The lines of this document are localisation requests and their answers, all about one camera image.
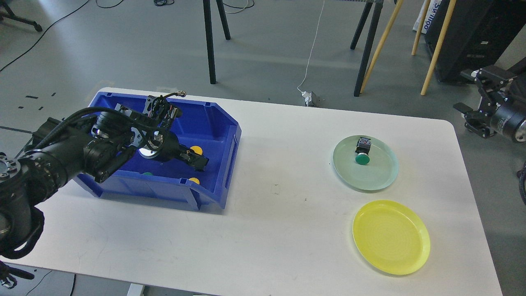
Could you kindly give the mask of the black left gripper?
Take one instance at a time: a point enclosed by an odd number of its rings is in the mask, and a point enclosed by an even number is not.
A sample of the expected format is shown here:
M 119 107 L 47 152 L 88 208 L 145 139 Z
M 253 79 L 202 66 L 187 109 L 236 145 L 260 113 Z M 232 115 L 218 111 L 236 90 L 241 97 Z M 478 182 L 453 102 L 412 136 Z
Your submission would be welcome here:
M 147 145 L 139 149 L 139 155 L 144 159 L 167 162 L 177 159 L 192 167 L 195 171 L 204 171 L 209 159 L 179 143 L 178 137 L 172 133 L 155 132 Z

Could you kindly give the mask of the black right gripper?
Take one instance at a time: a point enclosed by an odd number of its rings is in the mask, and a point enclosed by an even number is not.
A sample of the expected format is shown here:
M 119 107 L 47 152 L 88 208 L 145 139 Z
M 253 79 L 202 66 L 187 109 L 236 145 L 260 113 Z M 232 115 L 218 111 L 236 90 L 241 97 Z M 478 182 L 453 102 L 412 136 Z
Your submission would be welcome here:
M 500 134 L 514 143 L 525 143 L 525 99 L 505 93 L 518 76 L 495 65 L 465 69 L 460 76 L 474 83 L 481 95 L 478 109 L 464 103 L 453 108 L 462 113 L 464 127 L 484 139 Z

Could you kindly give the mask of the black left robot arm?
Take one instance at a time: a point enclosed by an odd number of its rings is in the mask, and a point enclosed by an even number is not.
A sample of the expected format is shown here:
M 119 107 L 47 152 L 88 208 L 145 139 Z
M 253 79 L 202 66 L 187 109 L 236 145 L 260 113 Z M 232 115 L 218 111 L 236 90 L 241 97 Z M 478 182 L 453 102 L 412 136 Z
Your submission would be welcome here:
M 49 118 L 19 157 L 1 153 L 1 256 L 17 260 L 34 249 L 45 221 L 37 204 L 81 173 L 103 183 L 142 148 L 146 159 L 177 159 L 203 171 L 209 160 L 202 149 L 180 144 L 171 131 L 180 116 L 167 95 L 148 96 L 142 112 L 120 103 L 87 107 L 63 120 Z

